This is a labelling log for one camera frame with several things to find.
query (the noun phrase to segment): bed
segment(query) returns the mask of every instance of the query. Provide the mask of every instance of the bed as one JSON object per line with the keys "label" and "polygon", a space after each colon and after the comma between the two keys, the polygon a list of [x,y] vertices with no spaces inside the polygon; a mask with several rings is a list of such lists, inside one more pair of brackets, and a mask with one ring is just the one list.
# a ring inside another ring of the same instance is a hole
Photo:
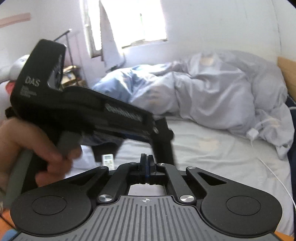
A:
{"label": "bed", "polygon": [[[294,62],[279,58],[279,66],[283,70],[289,92],[296,97],[294,95],[296,91],[293,91],[296,78],[291,77],[290,70],[286,69],[294,69],[295,65]],[[197,166],[272,194],[279,200],[283,209],[277,231],[290,236],[294,235],[292,200],[281,183],[258,159],[260,158],[269,166],[292,195],[291,171],[287,156],[280,159],[275,147],[264,140],[255,140],[252,147],[250,140],[232,135],[229,131],[214,130],[177,117],[167,117],[167,122],[175,134],[173,149],[178,169],[185,170],[187,166]],[[130,139],[125,140],[116,154],[115,168],[126,162],[139,162],[141,153],[152,154],[150,145]],[[83,147],[83,154],[84,161],[81,159],[75,161],[69,175],[101,165],[100,162],[95,162],[89,147]],[[161,195],[163,193],[163,188],[159,186],[134,185],[129,194]]]}

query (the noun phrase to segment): metal screw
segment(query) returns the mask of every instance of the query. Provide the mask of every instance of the metal screw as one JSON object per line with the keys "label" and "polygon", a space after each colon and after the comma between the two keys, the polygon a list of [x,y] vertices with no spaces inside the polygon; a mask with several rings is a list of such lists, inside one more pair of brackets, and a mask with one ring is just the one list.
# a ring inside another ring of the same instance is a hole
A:
{"label": "metal screw", "polygon": [[159,133],[159,131],[158,131],[158,129],[157,129],[156,127],[153,127],[153,131],[154,131],[156,134]]}
{"label": "metal screw", "polygon": [[191,195],[183,195],[180,197],[180,200],[182,202],[192,202],[194,200],[194,197]]}
{"label": "metal screw", "polygon": [[100,195],[98,198],[101,202],[109,202],[113,199],[113,197],[109,194]]}

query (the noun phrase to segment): blanket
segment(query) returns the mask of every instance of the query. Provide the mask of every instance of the blanket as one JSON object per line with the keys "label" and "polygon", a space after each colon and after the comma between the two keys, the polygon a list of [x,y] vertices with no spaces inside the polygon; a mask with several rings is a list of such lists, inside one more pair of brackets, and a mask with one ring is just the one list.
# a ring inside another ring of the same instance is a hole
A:
{"label": "blanket", "polygon": [[255,128],[281,159],[293,143],[281,70],[249,53],[204,51],[166,64],[118,69],[93,89],[154,115],[169,113],[243,137]]}

